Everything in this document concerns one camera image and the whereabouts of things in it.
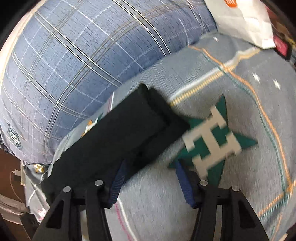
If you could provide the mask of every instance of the plaid pattern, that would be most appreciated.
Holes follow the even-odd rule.
[[[26,163],[51,163],[60,141],[119,86],[213,29],[201,0],[48,0],[6,67],[4,145]]]

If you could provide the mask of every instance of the blue ribbed fingertip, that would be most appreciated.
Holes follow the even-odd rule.
[[[127,172],[127,167],[126,167],[126,161],[123,160],[115,178],[114,181],[112,183],[112,186],[110,188],[110,198],[109,198],[109,204],[113,205],[114,203],[116,203],[120,189],[122,187],[124,178],[126,176],[126,172]]]
[[[191,187],[190,181],[187,178],[186,173],[179,161],[175,162],[175,166],[176,166],[176,174],[177,174],[181,189],[183,191],[185,200],[193,208],[195,206],[195,201],[193,199],[193,189]]]

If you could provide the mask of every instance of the brown floor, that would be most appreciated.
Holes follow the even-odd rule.
[[[20,169],[20,160],[15,156],[5,154],[3,150],[0,150],[0,194],[18,201],[9,182],[9,173],[15,169]],[[14,174],[12,174],[11,177],[11,182],[16,194],[23,202],[25,202],[24,187],[20,184],[20,178],[15,178]],[[22,225],[7,221],[5,222],[18,241],[30,240]]]

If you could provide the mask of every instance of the silver screw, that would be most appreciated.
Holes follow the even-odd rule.
[[[235,192],[238,192],[239,191],[239,187],[238,186],[232,186],[231,189]]]
[[[64,192],[70,192],[70,191],[71,191],[71,188],[70,188],[69,186],[64,187],[63,191],[64,191]]]
[[[104,182],[103,182],[102,180],[97,180],[97,181],[94,182],[94,184],[95,184],[96,186],[102,186],[103,183],[104,183]]]
[[[201,186],[207,186],[207,184],[208,184],[207,180],[200,180]]]

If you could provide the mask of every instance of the circular emblem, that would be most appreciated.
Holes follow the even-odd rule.
[[[8,124],[8,135],[9,135],[10,140],[15,144],[15,146],[17,148],[21,149],[22,145],[20,143],[19,136],[10,124]]]

